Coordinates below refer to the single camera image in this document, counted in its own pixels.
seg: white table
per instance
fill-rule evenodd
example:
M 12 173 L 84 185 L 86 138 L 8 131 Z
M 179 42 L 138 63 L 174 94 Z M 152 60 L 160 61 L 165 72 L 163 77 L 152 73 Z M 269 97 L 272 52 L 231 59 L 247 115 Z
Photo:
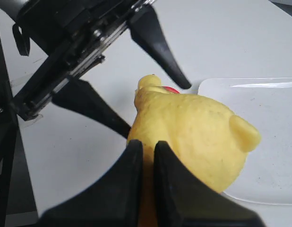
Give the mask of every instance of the white table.
M 192 89 L 206 78 L 292 77 L 292 17 L 268 0 L 159 0 L 155 8 Z M 21 57 L 12 25 L 0 11 L 9 77 L 19 85 L 46 55 L 33 44 L 30 57 Z M 164 84 L 173 85 L 128 32 L 105 55 L 107 61 L 84 79 L 130 124 L 136 114 L 134 90 L 142 76 L 155 73 Z M 39 215 L 94 183 L 125 148 L 124 139 L 78 114 L 53 105 L 41 114 L 43 118 L 34 124 L 20 122 Z M 275 211 L 265 205 L 240 204 L 258 211 L 269 227 L 292 227 L 292 206 Z

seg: yellow toy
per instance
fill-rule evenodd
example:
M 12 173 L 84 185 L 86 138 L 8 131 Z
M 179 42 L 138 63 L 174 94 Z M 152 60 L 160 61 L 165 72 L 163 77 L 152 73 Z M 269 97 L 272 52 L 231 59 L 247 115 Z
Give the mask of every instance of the yellow toy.
M 157 226 L 153 197 L 154 148 L 168 142 L 178 159 L 216 192 L 240 174 L 261 140 L 256 128 L 225 105 L 199 95 L 176 94 L 156 75 L 143 77 L 135 96 L 137 116 L 128 141 L 143 143 L 144 170 L 139 226 Z

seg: robotic arm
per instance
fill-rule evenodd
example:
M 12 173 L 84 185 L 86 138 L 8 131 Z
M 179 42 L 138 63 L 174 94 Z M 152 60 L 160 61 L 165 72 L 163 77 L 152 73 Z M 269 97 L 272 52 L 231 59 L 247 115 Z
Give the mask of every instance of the robotic arm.
M 82 106 L 70 101 L 70 93 L 78 99 L 83 89 L 81 86 L 87 86 L 86 83 L 80 84 L 82 81 L 79 78 L 104 61 L 105 49 L 127 29 L 131 31 L 133 41 L 157 61 L 176 84 L 183 89 L 190 88 L 191 84 L 165 40 L 152 7 L 153 2 L 0 0 L 0 8 L 15 21 L 13 34 L 19 53 L 28 56 L 30 39 L 33 39 L 48 54 L 46 61 L 13 98 L 10 106 L 25 121 L 35 118 L 50 101 L 91 117 L 83 113 Z M 87 95 L 84 92 L 81 95 L 81 100 L 90 100 L 91 93 Z M 99 110 L 103 112 L 107 108 L 101 117 L 112 113 L 103 100 L 100 101 L 101 105 L 98 101 L 94 100 L 94 105 Z M 108 126 L 99 117 L 91 118 Z

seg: yellow rubber duck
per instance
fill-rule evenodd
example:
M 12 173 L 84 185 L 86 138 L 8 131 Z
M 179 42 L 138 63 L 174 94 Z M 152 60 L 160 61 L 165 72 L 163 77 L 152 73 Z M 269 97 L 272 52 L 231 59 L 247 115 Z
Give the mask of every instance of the yellow rubber duck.
M 128 141 L 143 143 L 140 227 L 156 227 L 153 195 L 154 149 L 164 140 L 199 180 L 224 191 L 240 174 L 248 152 L 260 143 L 257 129 L 225 105 L 162 87 L 156 75 L 143 77 L 135 96 L 137 116 Z

